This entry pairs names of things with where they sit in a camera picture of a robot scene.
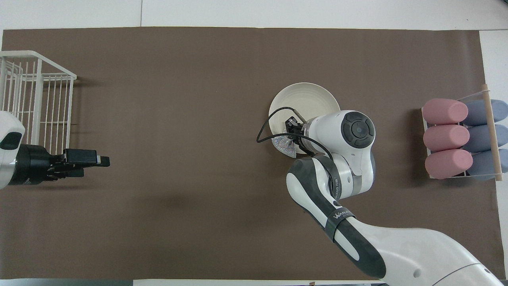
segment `white plate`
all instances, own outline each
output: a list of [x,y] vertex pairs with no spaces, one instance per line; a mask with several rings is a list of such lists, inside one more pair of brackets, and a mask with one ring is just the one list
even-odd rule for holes
[[[281,90],[273,99],[268,115],[284,106],[296,109],[305,120],[340,111],[337,100],[329,91],[309,82],[295,83]],[[298,122],[301,121],[289,109],[277,112],[269,122],[272,134],[285,133],[285,122],[291,116],[294,116]],[[296,146],[296,152],[305,154],[298,146]]]

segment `brown tabletop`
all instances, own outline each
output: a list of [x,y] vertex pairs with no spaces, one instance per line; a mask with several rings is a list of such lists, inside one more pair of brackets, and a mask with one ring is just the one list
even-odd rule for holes
[[376,181],[344,206],[365,223],[444,232],[504,278],[494,181],[424,169],[419,108],[480,89],[477,31],[134,27],[3,41],[79,76],[71,147],[111,166],[0,191],[0,278],[368,279],[291,200],[294,160],[255,142],[273,97],[303,81],[376,126]]

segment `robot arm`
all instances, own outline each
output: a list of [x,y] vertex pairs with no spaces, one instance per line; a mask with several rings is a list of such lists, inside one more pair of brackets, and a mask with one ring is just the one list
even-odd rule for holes
[[110,165],[109,157],[98,156],[95,150],[65,149],[61,155],[50,155],[42,146],[21,144],[24,133],[14,115],[0,111],[0,189],[83,177],[83,168]]
[[[345,255],[369,276],[390,286],[502,285],[469,251],[437,231],[386,228],[357,220],[339,199],[372,186],[374,125],[364,114],[343,110],[288,128],[307,153],[331,153],[295,161],[286,183],[306,210]],[[315,143],[296,138],[310,137]]]

